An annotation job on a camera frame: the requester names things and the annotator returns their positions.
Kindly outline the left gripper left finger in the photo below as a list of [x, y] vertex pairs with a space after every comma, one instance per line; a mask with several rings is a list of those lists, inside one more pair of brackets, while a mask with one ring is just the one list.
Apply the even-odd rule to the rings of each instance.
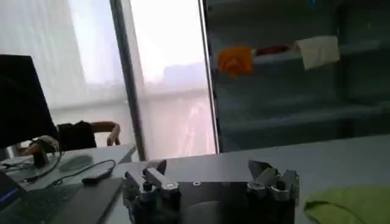
[[178, 182], [165, 176], [167, 160], [151, 161], [141, 172], [143, 181], [129, 171], [124, 174], [123, 197], [126, 200], [155, 200], [157, 196], [171, 198], [180, 194]]

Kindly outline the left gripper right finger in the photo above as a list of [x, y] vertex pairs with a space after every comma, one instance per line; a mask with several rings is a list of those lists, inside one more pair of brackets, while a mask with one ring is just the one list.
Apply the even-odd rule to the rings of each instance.
[[295, 170], [280, 173], [269, 163], [255, 160], [248, 160], [247, 167], [252, 180], [246, 189], [257, 199], [271, 197], [275, 201], [299, 201], [300, 176]]

